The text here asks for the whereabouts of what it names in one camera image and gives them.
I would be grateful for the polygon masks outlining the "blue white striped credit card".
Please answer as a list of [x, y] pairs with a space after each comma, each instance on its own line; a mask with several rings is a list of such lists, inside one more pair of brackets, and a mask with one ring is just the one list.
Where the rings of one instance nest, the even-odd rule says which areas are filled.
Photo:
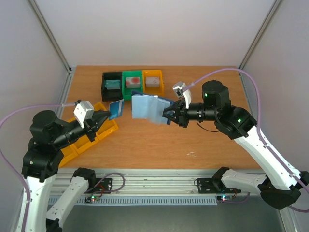
[[109, 104], [109, 111], [111, 115], [109, 116], [109, 120], [114, 120], [116, 118], [119, 118], [123, 114], [123, 108], [124, 108], [124, 99], [111, 102]]

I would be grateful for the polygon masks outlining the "blue zip card holder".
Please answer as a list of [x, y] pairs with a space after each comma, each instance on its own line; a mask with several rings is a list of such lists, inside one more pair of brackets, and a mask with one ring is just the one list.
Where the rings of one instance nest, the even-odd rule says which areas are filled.
[[147, 119], [157, 125], [170, 125], [171, 120], [163, 117], [163, 112], [173, 104], [174, 101], [171, 99], [133, 90], [131, 96], [131, 115], [133, 119]]

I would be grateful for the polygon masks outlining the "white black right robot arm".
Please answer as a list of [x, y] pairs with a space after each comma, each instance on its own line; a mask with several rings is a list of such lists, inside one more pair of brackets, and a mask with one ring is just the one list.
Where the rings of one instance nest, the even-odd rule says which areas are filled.
[[229, 91], [217, 80], [202, 85], [203, 102], [192, 103], [191, 93], [179, 82], [173, 90], [180, 98], [164, 109], [163, 117], [186, 128], [190, 121], [213, 121], [217, 130], [245, 149], [265, 172], [246, 174], [221, 167], [212, 177], [216, 193], [228, 189], [257, 194], [271, 207], [284, 209], [294, 204], [308, 185], [309, 173], [294, 168], [258, 129], [257, 121], [244, 108], [231, 104]]

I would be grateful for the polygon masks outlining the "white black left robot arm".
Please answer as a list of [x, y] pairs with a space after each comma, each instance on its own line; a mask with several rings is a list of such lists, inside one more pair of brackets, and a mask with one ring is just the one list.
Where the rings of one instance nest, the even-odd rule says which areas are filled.
[[110, 111], [95, 111], [81, 127], [77, 120], [66, 122], [52, 110], [38, 112], [30, 126], [32, 138], [23, 157], [22, 179], [26, 183], [16, 231], [61, 232], [63, 224], [84, 192], [97, 188], [95, 171], [78, 168], [54, 208], [48, 208], [51, 187], [59, 164], [64, 158], [62, 149], [87, 136], [94, 141], [96, 132], [111, 115]]

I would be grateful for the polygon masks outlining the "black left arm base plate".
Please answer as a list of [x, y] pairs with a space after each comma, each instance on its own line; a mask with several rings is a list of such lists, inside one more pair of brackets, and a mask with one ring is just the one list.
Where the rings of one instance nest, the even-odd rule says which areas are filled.
[[100, 178], [96, 178], [96, 184], [99, 182], [99, 184], [93, 188], [92, 190], [88, 191], [87, 193], [90, 194], [101, 194], [101, 193], [107, 193], [110, 194], [110, 191], [112, 190], [112, 178], [105, 178], [103, 180], [100, 180]]

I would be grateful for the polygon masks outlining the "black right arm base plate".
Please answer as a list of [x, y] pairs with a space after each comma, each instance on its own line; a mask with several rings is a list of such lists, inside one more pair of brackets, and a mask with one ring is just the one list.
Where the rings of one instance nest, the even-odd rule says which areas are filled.
[[233, 194], [241, 193], [240, 189], [227, 188], [221, 181], [213, 180], [212, 178], [197, 178], [194, 180], [194, 185], [198, 189], [199, 194]]

